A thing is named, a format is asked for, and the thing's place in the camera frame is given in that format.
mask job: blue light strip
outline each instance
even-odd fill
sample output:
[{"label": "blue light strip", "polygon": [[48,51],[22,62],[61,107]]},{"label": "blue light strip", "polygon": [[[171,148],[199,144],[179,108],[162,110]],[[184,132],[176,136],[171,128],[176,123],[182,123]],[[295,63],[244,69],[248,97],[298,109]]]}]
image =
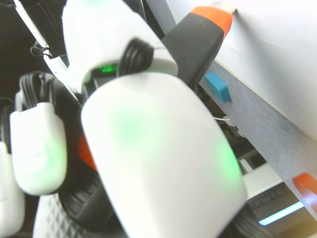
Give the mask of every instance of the blue light strip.
[{"label": "blue light strip", "polygon": [[264,218],[263,220],[259,221],[259,223],[262,225],[262,226],[266,226],[268,224],[271,224],[272,222],[275,222],[283,217],[286,217],[287,215],[293,213],[293,212],[296,212],[297,210],[303,208],[304,205],[301,203],[301,202],[297,202],[267,218]]}]

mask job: white plastic casing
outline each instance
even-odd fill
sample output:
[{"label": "white plastic casing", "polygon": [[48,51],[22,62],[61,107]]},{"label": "white plastic casing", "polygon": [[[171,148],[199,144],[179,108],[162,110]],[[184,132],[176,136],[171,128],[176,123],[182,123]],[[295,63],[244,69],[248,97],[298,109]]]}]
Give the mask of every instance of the white plastic casing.
[{"label": "white plastic casing", "polygon": [[14,173],[20,188],[31,195],[56,191],[66,176],[67,148],[64,125],[53,104],[39,103],[12,113],[10,129]]},{"label": "white plastic casing", "polygon": [[0,238],[17,233],[24,222],[24,193],[18,187],[11,155],[0,142]]},{"label": "white plastic casing", "polygon": [[91,70],[118,63],[136,37],[155,49],[149,71],[177,74],[177,64],[166,47],[122,0],[68,0],[62,20],[69,60],[67,85],[74,93],[81,93]]},{"label": "white plastic casing", "polygon": [[247,200],[223,132],[175,76],[145,72],[104,84],[86,102],[82,125],[131,238],[214,238]]}]

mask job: green light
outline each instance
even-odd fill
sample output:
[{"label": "green light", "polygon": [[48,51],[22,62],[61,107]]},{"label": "green light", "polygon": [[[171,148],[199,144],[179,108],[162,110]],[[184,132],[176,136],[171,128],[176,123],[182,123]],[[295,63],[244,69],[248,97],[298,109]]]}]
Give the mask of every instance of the green light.
[{"label": "green light", "polygon": [[114,73],[114,72],[117,72],[117,69],[118,69],[118,66],[115,64],[100,67],[100,71],[102,73]]}]

